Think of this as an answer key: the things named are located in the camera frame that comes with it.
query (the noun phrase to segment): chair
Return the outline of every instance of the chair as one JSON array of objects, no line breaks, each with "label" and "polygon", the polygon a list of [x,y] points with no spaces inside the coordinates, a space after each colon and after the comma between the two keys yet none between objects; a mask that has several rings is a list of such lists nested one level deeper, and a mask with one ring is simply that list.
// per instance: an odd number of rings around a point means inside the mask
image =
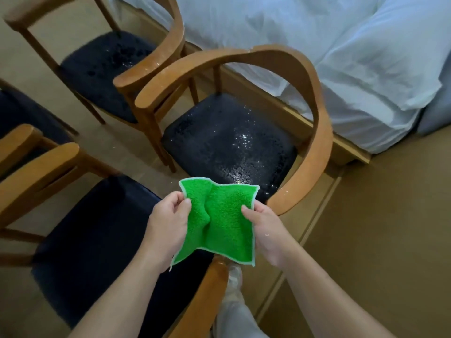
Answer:
[{"label": "chair", "polygon": [[[256,65],[277,73],[301,93],[313,113],[313,135],[307,153],[283,187],[281,183],[296,159],[296,147],[283,130],[223,92],[220,65],[229,62]],[[181,83],[208,68],[213,68],[216,93],[176,119],[163,134],[152,109]],[[306,56],[285,46],[190,54],[150,80],[135,105],[147,112],[158,140],[189,175],[209,177],[221,184],[260,185],[257,199],[278,215],[307,195],[330,158],[333,132],[318,76]]]},{"label": "chair", "polygon": [[[35,126],[43,132],[45,137],[59,145],[73,141],[67,132],[75,136],[78,135],[78,132],[69,124],[0,78],[0,137],[5,136],[15,127],[24,123]],[[46,151],[45,148],[35,148],[14,168],[21,167]],[[14,169],[0,171],[0,180],[3,180],[13,171]]]},{"label": "chair", "polygon": [[[14,163],[43,140],[39,130],[19,126],[0,140],[0,163]],[[104,179],[47,237],[6,228],[87,172]],[[39,243],[34,255],[0,254],[0,266],[32,266],[45,297],[71,328],[133,258],[160,200],[76,143],[57,146],[14,172],[0,183],[0,195],[0,238]],[[171,337],[206,336],[228,280],[224,262],[212,258],[197,250],[161,274],[140,337],[161,337],[190,302]]]},{"label": "chair", "polygon": [[[104,124],[93,103],[104,113],[142,131],[154,147],[161,161],[167,165],[170,157],[161,149],[142,112],[136,111],[133,101],[141,88],[160,70],[185,55],[184,25],[176,0],[154,0],[174,19],[163,42],[156,46],[119,29],[101,0],[94,0],[112,31],[100,35],[67,56],[58,65],[28,30],[47,13],[74,0],[26,0],[4,16],[6,23],[22,34],[42,60],[73,92],[80,102]],[[171,109],[178,97],[189,87],[194,103],[198,95],[194,79],[181,85],[172,96],[153,110],[157,116]]]}]

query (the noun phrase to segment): mattress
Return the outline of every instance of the mattress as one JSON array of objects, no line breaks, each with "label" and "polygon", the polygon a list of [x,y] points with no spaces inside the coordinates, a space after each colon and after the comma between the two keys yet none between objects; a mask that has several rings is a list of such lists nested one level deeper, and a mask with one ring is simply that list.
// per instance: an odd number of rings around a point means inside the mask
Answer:
[{"label": "mattress", "polygon": [[[123,0],[169,29],[172,18],[152,0]],[[335,75],[321,64],[342,38],[374,12],[378,0],[177,0],[186,40],[202,50],[248,49],[283,44],[304,53],[315,65],[335,133],[369,153],[380,153],[412,128],[420,110],[395,104],[352,78]],[[120,17],[115,0],[109,0]],[[259,67],[228,66],[253,84],[313,120],[302,96],[287,81]]]}]

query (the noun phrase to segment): chair seat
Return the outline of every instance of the chair seat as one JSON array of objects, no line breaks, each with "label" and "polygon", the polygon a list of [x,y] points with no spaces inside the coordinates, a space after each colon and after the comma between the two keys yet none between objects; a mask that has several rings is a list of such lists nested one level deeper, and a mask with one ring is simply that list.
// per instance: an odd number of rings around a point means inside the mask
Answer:
[{"label": "chair seat", "polygon": [[113,79],[148,56],[156,46],[125,32],[109,32],[67,56],[60,65],[63,80],[103,110],[137,123]]},{"label": "chair seat", "polygon": [[175,120],[161,142],[190,176],[260,185],[262,202],[277,191],[297,155],[282,129],[225,93],[208,96]]},{"label": "chair seat", "polygon": [[[0,138],[15,127],[27,123],[38,128],[45,137],[60,145],[72,141],[66,130],[47,109],[15,89],[0,90],[0,119]],[[0,181],[45,152],[43,148],[33,149],[6,175],[0,176]]]},{"label": "chair seat", "polygon": [[[159,200],[127,176],[104,179],[38,246],[33,276],[70,327],[131,261]],[[169,329],[194,296],[212,257],[197,250],[160,275],[140,337],[161,337]]]}]

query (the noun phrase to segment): green microfiber towel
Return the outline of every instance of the green microfiber towel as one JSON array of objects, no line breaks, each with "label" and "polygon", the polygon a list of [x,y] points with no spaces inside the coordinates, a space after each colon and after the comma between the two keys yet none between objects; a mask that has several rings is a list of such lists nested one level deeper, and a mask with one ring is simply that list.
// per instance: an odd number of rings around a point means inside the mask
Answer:
[{"label": "green microfiber towel", "polygon": [[185,198],[191,199],[188,232],[172,265],[196,249],[203,249],[241,263],[255,266],[253,226],[241,213],[241,205],[253,209],[257,185],[217,184],[209,178],[179,181]]}]

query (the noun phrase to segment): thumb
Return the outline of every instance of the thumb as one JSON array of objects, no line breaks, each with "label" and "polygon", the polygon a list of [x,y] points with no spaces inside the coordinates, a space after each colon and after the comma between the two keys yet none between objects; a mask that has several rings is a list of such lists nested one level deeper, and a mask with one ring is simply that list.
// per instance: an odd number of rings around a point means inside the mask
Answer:
[{"label": "thumb", "polygon": [[186,198],[183,202],[179,204],[176,214],[181,220],[187,222],[190,211],[191,211],[191,199]]},{"label": "thumb", "polygon": [[259,219],[260,219],[260,213],[258,213],[257,211],[254,211],[254,210],[251,210],[251,209],[248,209],[247,207],[246,207],[246,205],[242,205],[241,206],[241,212],[243,213],[243,216],[246,218],[246,219],[248,219],[248,220],[250,220],[252,223],[254,223],[254,224],[258,224],[257,222],[259,221]]}]

